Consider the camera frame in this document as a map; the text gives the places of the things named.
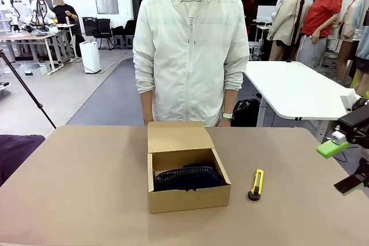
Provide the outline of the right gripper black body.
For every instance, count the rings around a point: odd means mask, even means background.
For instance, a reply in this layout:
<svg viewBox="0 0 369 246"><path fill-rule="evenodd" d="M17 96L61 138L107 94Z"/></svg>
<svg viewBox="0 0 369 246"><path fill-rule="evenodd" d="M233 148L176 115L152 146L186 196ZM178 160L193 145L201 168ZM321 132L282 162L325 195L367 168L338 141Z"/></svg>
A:
<svg viewBox="0 0 369 246"><path fill-rule="evenodd" d="M368 146L368 107L360 107L338 119L339 132L351 144Z"/></svg>

